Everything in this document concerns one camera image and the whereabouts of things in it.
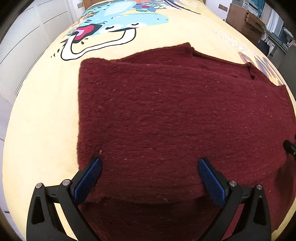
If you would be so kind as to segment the dark red knitted sweater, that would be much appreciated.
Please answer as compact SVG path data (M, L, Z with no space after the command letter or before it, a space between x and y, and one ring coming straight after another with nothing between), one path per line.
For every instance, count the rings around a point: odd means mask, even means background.
M295 134L284 85L250 63L203 55L190 44L119 60L83 60L78 164L103 172L81 205L102 240L195 240L219 207L198 173L202 157L240 185L261 184L271 229L295 199Z

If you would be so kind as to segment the yellow dinosaur print bedsheet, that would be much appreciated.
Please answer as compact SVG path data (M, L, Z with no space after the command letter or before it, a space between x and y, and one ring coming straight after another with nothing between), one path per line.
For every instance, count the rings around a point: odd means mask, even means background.
M250 63L273 84L284 85L274 65L245 36L202 3L106 1L94 4L64 30L36 61L14 102L4 141L3 183L9 211L26 231L37 183L72 178L78 164L78 82L81 62L119 60L188 43L195 51L235 64ZM275 240L295 213L295 199Z

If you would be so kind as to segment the dark bag by dresser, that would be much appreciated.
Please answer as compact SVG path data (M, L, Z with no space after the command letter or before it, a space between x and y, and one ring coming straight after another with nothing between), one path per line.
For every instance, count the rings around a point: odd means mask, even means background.
M266 41L260 39L259 43L258 43L258 49L265 55L268 56L269 54L269 50L270 50L270 46L269 44L267 44Z

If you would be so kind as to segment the brown wooden dresser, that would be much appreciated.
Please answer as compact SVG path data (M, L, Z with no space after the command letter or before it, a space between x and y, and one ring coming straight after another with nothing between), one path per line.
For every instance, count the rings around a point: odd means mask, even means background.
M258 45L264 34L265 23L249 10L231 3L226 23L244 35L252 44Z

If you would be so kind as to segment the white wardrobe doors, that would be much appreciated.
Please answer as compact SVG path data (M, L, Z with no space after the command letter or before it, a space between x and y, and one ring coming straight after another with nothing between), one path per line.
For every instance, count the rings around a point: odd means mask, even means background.
M85 11L83 1L33 1L1 42L1 142L15 99L34 63Z

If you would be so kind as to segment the wooden headboard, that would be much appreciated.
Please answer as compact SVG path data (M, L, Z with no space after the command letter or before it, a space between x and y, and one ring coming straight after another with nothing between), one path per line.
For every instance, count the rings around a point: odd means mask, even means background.
M93 6L94 4L105 3L106 1L104 1L104 0L83 0L82 2L84 4L85 10L87 10L88 8ZM205 5L205 3L206 3L206 1L186 1L186 0L171 1L171 2L175 2L178 4L184 5L184 6L193 6L195 3L202 3L203 5Z

